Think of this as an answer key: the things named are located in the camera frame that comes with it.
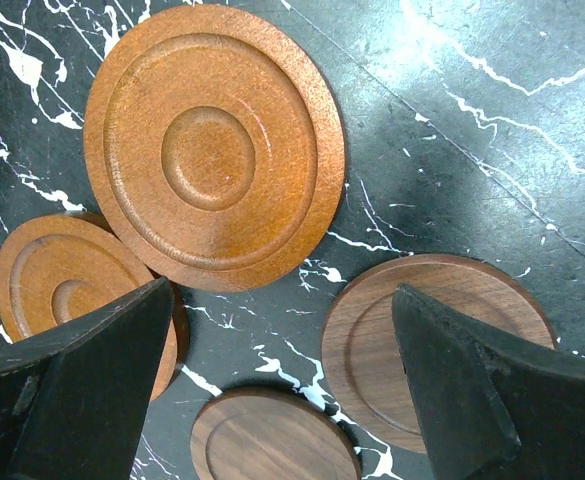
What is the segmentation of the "brown ringed wooden saucer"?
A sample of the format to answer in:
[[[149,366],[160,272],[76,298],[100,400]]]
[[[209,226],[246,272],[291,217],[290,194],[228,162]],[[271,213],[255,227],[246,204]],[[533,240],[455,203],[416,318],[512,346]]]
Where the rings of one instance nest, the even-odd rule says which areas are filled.
[[[345,139],[305,51],[254,14],[182,5],[113,47],[85,110],[97,203],[148,267],[197,289],[267,285],[327,232]]]

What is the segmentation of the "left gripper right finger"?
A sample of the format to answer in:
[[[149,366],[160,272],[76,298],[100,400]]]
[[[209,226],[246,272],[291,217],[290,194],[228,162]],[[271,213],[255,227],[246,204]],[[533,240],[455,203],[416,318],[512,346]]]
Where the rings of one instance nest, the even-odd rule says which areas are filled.
[[[392,320],[437,479],[585,479],[585,359],[406,284]]]

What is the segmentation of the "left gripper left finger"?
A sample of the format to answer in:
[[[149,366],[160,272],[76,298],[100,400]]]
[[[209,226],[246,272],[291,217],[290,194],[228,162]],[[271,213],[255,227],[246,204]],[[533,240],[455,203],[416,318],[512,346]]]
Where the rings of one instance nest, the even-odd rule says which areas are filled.
[[[174,295],[150,281],[0,348],[0,479],[126,479]]]

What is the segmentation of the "orange ringed wooden saucer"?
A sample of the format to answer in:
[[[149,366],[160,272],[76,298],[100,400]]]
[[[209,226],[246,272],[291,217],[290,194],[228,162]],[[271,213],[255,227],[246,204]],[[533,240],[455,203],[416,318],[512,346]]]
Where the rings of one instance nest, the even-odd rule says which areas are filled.
[[[0,319],[19,351],[85,361],[108,396],[150,404],[189,342],[182,297],[157,278],[103,216],[37,217],[1,246]]]

